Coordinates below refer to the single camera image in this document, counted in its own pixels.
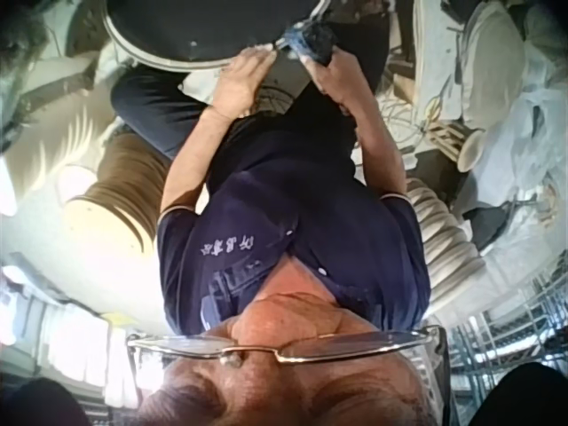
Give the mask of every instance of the man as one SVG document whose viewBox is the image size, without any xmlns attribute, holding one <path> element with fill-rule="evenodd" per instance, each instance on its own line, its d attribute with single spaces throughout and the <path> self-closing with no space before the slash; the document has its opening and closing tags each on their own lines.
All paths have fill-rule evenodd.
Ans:
<svg viewBox="0 0 568 426">
<path fill-rule="evenodd" d="M 385 34 L 351 37 L 358 52 Z M 386 48 L 335 48 L 329 67 L 302 58 L 310 84 L 283 116 L 253 115 L 276 60 L 245 49 L 221 73 L 210 106 L 178 91 L 183 76 L 138 67 L 115 87 L 129 126 L 173 159 L 158 230 L 162 292 L 180 335 L 282 348 L 324 335 L 409 330 L 430 283 L 405 197 L 401 156 L 376 88 Z M 354 179 L 363 151 L 367 186 Z M 210 202 L 198 216 L 204 183 Z M 232 362 L 180 359 L 143 406 L 147 424 L 423 424 L 425 391 L 397 353 L 287 366 L 248 351 Z"/>
</svg>

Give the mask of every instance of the metal shelf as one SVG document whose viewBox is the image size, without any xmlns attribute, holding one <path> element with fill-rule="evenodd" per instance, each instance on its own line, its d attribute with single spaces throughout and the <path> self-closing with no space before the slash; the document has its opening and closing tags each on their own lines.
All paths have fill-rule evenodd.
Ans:
<svg viewBox="0 0 568 426">
<path fill-rule="evenodd" d="M 510 370 L 540 362 L 568 374 L 566 251 L 510 295 L 510 310 L 494 306 L 449 331 L 452 385 L 461 424 Z"/>
</svg>

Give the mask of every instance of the navy polo shirt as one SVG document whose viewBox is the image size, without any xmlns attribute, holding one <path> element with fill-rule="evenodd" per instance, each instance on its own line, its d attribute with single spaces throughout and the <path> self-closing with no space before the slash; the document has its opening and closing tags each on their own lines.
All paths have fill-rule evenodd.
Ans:
<svg viewBox="0 0 568 426">
<path fill-rule="evenodd" d="M 353 177 L 349 157 L 291 131 L 255 136 L 231 167 L 200 216 L 174 206 L 158 226 L 176 333 L 196 335 L 240 314 L 285 253 L 378 328 L 418 324 L 430 280 L 405 197 L 372 192 Z"/>
</svg>

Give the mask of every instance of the hand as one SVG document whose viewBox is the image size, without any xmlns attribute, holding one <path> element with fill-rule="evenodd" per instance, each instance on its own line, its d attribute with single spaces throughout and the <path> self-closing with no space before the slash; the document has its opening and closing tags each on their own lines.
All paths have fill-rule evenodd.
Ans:
<svg viewBox="0 0 568 426">
<path fill-rule="evenodd" d="M 255 105 L 256 92 L 277 53 L 271 44 L 249 47 L 221 71 L 211 106 L 228 120 L 236 120 Z"/>
<path fill-rule="evenodd" d="M 333 99 L 343 111 L 356 115 L 366 107 L 376 107 L 375 96 L 354 55 L 334 47 L 328 67 L 306 56 L 301 56 L 300 60 L 319 91 Z"/>
</svg>

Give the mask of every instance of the metal rim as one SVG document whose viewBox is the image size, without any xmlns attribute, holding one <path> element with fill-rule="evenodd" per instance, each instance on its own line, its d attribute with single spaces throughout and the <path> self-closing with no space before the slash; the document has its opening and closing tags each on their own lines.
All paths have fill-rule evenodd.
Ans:
<svg viewBox="0 0 568 426">
<path fill-rule="evenodd" d="M 430 335 L 425 336 L 420 340 L 415 340 L 409 343 L 393 344 L 386 348 L 375 348 L 367 349 L 364 351 L 354 351 L 352 353 L 344 353 L 341 355 L 329 354 L 329 355 L 319 355 L 313 357 L 286 357 L 280 355 L 280 352 L 276 352 L 276 358 L 281 364 L 311 364 L 320 362 L 333 362 L 333 361 L 345 361 L 349 359 L 362 359 L 367 357 L 373 357 L 375 355 L 384 355 L 387 353 L 393 353 L 398 351 L 403 351 L 404 349 L 411 349 L 416 346 L 421 346 L 423 344 L 431 342 L 432 337 Z"/>
<path fill-rule="evenodd" d="M 319 19 L 323 13 L 327 10 L 331 0 L 319 0 L 315 9 L 310 14 L 311 20 Z M 204 60 L 204 61 L 182 61 L 165 59 L 160 56 L 153 55 L 136 47 L 134 44 L 126 40 L 120 32 L 114 26 L 110 16 L 108 15 L 107 0 L 104 2 L 103 7 L 103 22 L 105 24 L 106 31 L 110 35 L 111 39 L 118 44 L 121 49 L 126 51 L 133 59 L 148 65 L 149 67 L 162 69 L 164 71 L 171 71 L 174 73 L 189 73 L 191 71 L 197 71 L 200 69 L 213 69 L 225 67 L 228 65 L 233 58 L 224 58 L 217 60 Z"/>
<path fill-rule="evenodd" d="M 209 340 L 211 342 L 226 343 L 226 346 L 224 348 L 220 348 L 220 349 L 217 349 L 217 350 L 214 350 L 214 351 L 211 350 L 211 353 L 204 353 L 204 354 L 192 353 L 191 356 L 190 356 L 185 351 L 180 351 L 180 350 L 173 349 L 173 348 L 166 348 L 166 347 L 158 345 L 158 342 L 160 342 L 160 341 L 183 341 L 184 339 L 187 339 L 187 338 L 192 338 L 194 340 L 201 340 L 203 342 Z M 152 338 L 152 337 L 150 337 L 150 338 L 135 338 L 135 339 L 129 340 L 127 342 L 127 345 L 131 348 L 148 349 L 149 351 L 165 353 L 167 355 L 176 355 L 176 356 L 184 357 L 184 358 L 217 359 L 217 358 L 223 356 L 225 349 L 228 349 L 230 347 L 234 347 L 235 343 L 232 340 L 225 339 L 223 337 L 206 336 L 206 335 L 192 335 L 192 336 L 175 335 L 175 336 L 164 336 L 164 337 L 158 337 L 158 338 Z"/>
</svg>

